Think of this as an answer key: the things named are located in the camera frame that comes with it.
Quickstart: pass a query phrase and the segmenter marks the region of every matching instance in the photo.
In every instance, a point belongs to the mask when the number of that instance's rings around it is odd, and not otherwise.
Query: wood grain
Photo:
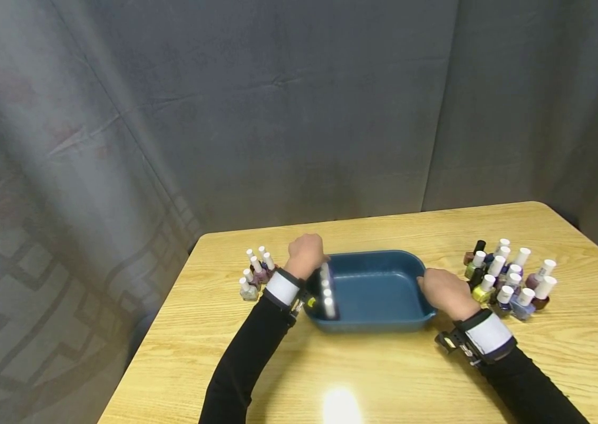
[[[552,302],[527,323],[507,318],[521,348],[592,423],[598,423],[598,246],[537,202],[211,233],[201,237],[100,419],[195,423],[219,358],[252,305],[237,280],[245,249],[267,246],[277,263],[303,233],[326,253],[402,249],[427,267],[463,273],[477,239],[532,250],[526,273],[557,260]],[[500,423],[509,420],[481,376],[433,343],[441,316],[412,334],[322,334],[305,317],[282,342],[253,393],[248,423]]]

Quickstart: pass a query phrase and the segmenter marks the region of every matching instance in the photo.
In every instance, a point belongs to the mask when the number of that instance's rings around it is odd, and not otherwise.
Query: person's right hand
[[[284,268],[292,276],[306,280],[329,259],[323,253],[323,240],[317,234],[304,234],[287,246],[290,258]]]
[[[423,277],[417,277],[417,282],[428,302],[453,321],[467,320],[480,310],[467,282],[445,269],[427,268]]]

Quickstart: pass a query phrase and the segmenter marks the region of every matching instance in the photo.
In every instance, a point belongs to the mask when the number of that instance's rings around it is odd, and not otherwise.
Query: pink nail polish
[[[268,273],[265,269],[261,267],[261,263],[259,263],[259,259],[256,256],[250,258],[250,263],[253,265],[253,272],[254,276],[259,278],[261,284],[267,284],[268,282]]]

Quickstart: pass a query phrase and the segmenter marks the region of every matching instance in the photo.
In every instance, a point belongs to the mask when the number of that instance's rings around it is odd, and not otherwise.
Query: nail polish bottle
[[[504,256],[504,259],[508,260],[510,254],[510,247],[509,246],[501,246],[497,249],[496,253],[488,254],[485,258],[485,263],[489,267],[492,264],[492,261],[496,256]]]
[[[523,275],[523,269],[514,263],[510,265],[509,269],[501,268],[501,273],[499,274],[499,277],[497,277],[497,290],[499,290],[501,286],[503,286],[504,283],[507,282],[507,276],[509,276],[512,273],[516,273],[520,277]],[[522,280],[522,277],[518,279],[518,287],[520,286],[520,280]],[[516,291],[516,294],[518,293],[518,291],[520,291],[519,288],[516,289],[516,287],[512,287],[513,290]]]
[[[259,278],[257,278],[253,274],[251,269],[245,268],[244,270],[242,270],[242,275],[245,276],[245,280],[247,281],[247,284],[249,284],[250,286],[257,287],[257,290],[259,290],[261,288],[261,282],[259,281]]]
[[[259,259],[257,259],[256,256],[253,256],[252,258],[250,258],[250,262],[253,265],[254,276],[259,278],[259,281],[261,282],[261,284],[267,284],[268,283],[268,274],[267,274],[266,270],[261,267],[261,264],[259,263]]]
[[[464,253],[464,265],[468,265],[473,260],[473,256],[476,255],[478,250],[485,251],[485,240],[478,240],[476,246],[473,247],[473,251],[467,251]]]
[[[268,279],[271,280],[273,274],[275,274],[276,266],[275,262],[273,262],[273,258],[271,258],[271,253],[267,251],[264,253],[264,263],[266,263]]]
[[[530,253],[532,253],[532,251],[530,249],[528,249],[527,247],[521,247],[521,249],[518,249],[518,255],[515,256],[515,259],[510,264],[516,264],[519,267],[524,268],[525,262],[527,262],[527,258],[530,257]]]
[[[268,269],[268,265],[264,260],[264,253],[266,253],[266,246],[259,246],[259,258],[261,259],[261,267],[263,269]]]
[[[526,321],[534,312],[532,298],[534,298],[534,290],[527,287],[521,290],[518,298],[510,301],[513,316],[521,321]]]
[[[501,249],[502,247],[508,247],[508,246],[510,246],[509,239],[499,239],[499,242],[497,243],[497,248],[494,250],[494,255],[495,256],[498,255],[499,249]]]
[[[506,280],[504,281],[504,286],[511,287],[513,289],[513,294],[517,296],[520,293],[521,281],[523,281],[523,278],[519,276],[517,273],[512,272],[507,276]]]
[[[330,279],[330,265],[326,262],[323,262],[320,265],[320,280],[329,280]]]
[[[476,251],[476,254],[473,256],[472,262],[467,266],[467,270],[464,271],[464,277],[470,280],[470,278],[473,276],[473,272],[476,271],[476,268],[483,267],[483,260],[485,260],[485,256],[485,251]]]
[[[323,308],[325,308],[325,317],[327,320],[334,320],[337,317],[337,310],[334,306],[334,299],[323,297]]]
[[[483,281],[483,277],[485,276],[485,269],[476,268],[476,271],[473,272],[469,280],[469,290],[473,291],[477,286],[480,286],[480,283]]]
[[[539,283],[539,285],[534,290],[534,299],[532,299],[532,305],[537,311],[544,309],[547,304],[549,304],[550,298],[549,293],[553,290],[553,287],[558,284],[558,280],[556,280],[552,276],[544,277],[544,280]]]
[[[510,255],[510,247],[509,246],[501,246],[495,256],[504,256],[504,259],[508,260]]]
[[[257,290],[257,287],[250,285],[245,277],[242,277],[240,278],[240,296],[243,300],[255,302],[259,297],[259,290]]]
[[[491,275],[486,275],[483,277],[483,282],[480,286],[477,286],[473,289],[471,295],[474,299],[476,299],[479,303],[485,303],[490,300],[490,295],[492,294],[492,290],[494,290],[494,282],[495,278]]]
[[[508,316],[511,312],[510,299],[513,297],[513,289],[510,286],[504,286],[499,290],[496,296],[490,300],[490,309],[499,318]]]
[[[487,269],[487,273],[490,274],[492,277],[499,277],[501,273],[501,269],[504,267],[504,263],[507,262],[507,259],[504,256],[495,256],[494,260],[490,264],[490,268]]]
[[[527,280],[525,281],[525,286],[529,287],[532,290],[536,289],[536,287],[539,285],[539,283],[544,281],[544,277],[549,276],[550,273],[552,273],[555,266],[556,266],[555,260],[546,259],[544,261],[544,263],[541,264],[541,268],[539,268],[539,271],[527,276]]]

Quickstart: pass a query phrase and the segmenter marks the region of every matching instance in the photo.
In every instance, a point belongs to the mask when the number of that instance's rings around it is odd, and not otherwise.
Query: yellow nail polish
[[[473,289],[471,294],[473,299],[476,299],[479,303],[486,303],[488,300],[490,300],[490,296],[494,290],[495,281],[496,279],[494,276],[491,276],[490,274],[487,274],[485,277],[483,277],[483,282],[480,284],[480,286],[477,286],[475,289]]]

